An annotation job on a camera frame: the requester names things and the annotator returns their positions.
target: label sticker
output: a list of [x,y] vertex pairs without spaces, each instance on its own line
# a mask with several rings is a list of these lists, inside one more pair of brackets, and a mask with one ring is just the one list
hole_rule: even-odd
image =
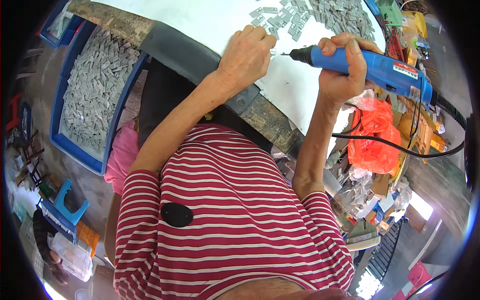
[[416,87],[411,85],[410,86],[410,93],[408,94],[408,97],[412,100],[420,101],[421,92],[420,92],[419,89],[417,89]]
[[393,69],[397,72],[400,72],[400,73],[403,73],[407,76],[410,76],[411,78],[414,78],[414,79],[419,78],[419,73],[415,68],[407,66],[403,63],[399,63],[399,62],[394,61],[393,62]]
[[354,237],[354,238],[351,239],[351,241],[352,241],[352,243],[358,243],[359,241],[368,240],[370,238],[372,238],[372,234],[367,233],[367,234],[361,235],[359,237]]

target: blue electric screwdriver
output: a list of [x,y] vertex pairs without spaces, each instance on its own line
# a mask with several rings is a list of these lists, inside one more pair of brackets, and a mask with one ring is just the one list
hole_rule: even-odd
[[[367,80],[397,95],[425,103],[431,102],[432,85],[427,82],[422,72],[381,54],[366,50],[362,50],[362,53],[367,62]],[[322,50],[316,45],[293,49],[290,54],[283,55],[290,55],[293,60],[305,62],[315,68],[348,74],[348,63],[343,48],[338,48],[332,56],[323,55]]]

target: hand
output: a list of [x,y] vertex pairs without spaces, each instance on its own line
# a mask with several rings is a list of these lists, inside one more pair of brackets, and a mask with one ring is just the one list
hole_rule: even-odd
[[360,95],[366,88],[367,63],[360,49],[383,53],[375,43],[347,32],[332,38],[322,38],[318,47],[326,56],[333,55],[337,48],[345,48],[349,75],[322,69],[318,77],[319,99],[328,101],[333,108],[339,109],[347,100]]
[[247,25],[234,33],[216,70],[220,84],[231,89],[230,97],[267,74],[275,44],[276,38],[261,26]]

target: blue stool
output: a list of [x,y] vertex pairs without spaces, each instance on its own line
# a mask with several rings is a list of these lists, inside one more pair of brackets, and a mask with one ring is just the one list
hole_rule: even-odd
[[69,190],[71,190],[70,186],[72,185],[72,181],[70,181],[69,178],[65,181],[65,183],[61,186],[60,191],[55,198],[55,202],[53,203],[53,206],[67,219],[69,220],[72,224],[77,225],[78,221],[82,217],[82,215],[85,213],[85,210],[87,210],[87,207],[90,206],[90,202],[85,199],[84,203],[82,204],[82,207],[80,207],[76,212],[71,213],[68,208],[65,207],[65,204],[63,203],[63,200],[65,198],[65,195]]

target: red striped shirt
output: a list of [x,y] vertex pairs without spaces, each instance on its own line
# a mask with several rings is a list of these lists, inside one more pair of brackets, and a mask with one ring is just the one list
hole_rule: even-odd
[[[282,277],[305,289],[347,289],[350,254],[328,198],[299,201],[270,155],[243,135],[197,125],[161,172],[131,173],[117,228],[114,285],[125,299],[214,299],[242,283]],[[162,220],[175,202],[193,212]]]

